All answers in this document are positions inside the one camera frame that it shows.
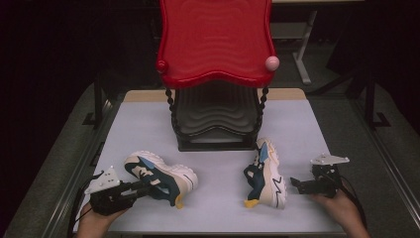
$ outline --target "yellow shoe accent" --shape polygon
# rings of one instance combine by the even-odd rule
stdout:
[[[244,205],[245,205],[246,208],[253,208],[257,204],[259,204],[259,202],[260,201],[258,199],[245,200]]]
[[[179,196],[176,197],[176,199],[175,199],[175,206],[178,209],[182,209],[183,203],[182,203],[182,196],[181,195],[179,195]]]

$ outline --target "sneaker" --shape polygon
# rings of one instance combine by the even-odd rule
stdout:
[[[182,165],[167,166],[159,156],[139,151],[130,155],[125,162],[128,173],[152,186],[150,196],[166,199],[171,206],[181,209],[182,198],[197,188],[197,175]]]
[[[244,169],[244,175],[253,190],[244,201],[245,207],[252,208],[259,203],[284,209],[286,186],[278,173],[278,155],[272,142],[267,138],[256,142],[258,154],[254,163]]]

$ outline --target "shoe sole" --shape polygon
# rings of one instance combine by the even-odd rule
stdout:
[[[264,161],[263,177],[265,184],[269,184],[269,186],[266,185],[262,189],[260,203],[284,209],[287,192],[284,179],[278,173],[278,153],[269,139],[261,138],[257,140],[259,148],[261,148],[264,143],[267,145],[268,159]]]

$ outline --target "human hand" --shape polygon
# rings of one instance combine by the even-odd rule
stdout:
[[[101,238],[103,237],[108,228],[111,226],[112,222],[115,221],[120,215],[126,212],[128,209],[121,210],[115,212],[111,215],[101,215],[93,210],[91,210],[92,206],[88,202],[86,203],[80,211],[80,215],[83,217],[79,220],[78,230],[77,230],[77,238]]]
[[[338,190],[333,198],[321,194],[311,194],[311,198],[327,210],[330,216],[343,227],[349,237],[370,237],[357,207],[343,191]]]

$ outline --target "white table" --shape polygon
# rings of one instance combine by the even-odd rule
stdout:
[[[298,194],[290,177],[313,179],[309,161],[329,153],[309,102],[300,89],[271,89],[260,137],[269,137],[286,179],[284,210],[259,204],[244,207],[251,187],[243,174],[255,151],[179,152],[164,91],[132,91],[121,104],[95,174],[114,166],[123,181],[136,181],[124,169],[139,150],[161,156],[168,165],[182,164],[198,176],[198,187],[176,209],[167,200],[139,198],[109,231],[139,234],[307,234],[343,233],[307,195]]]

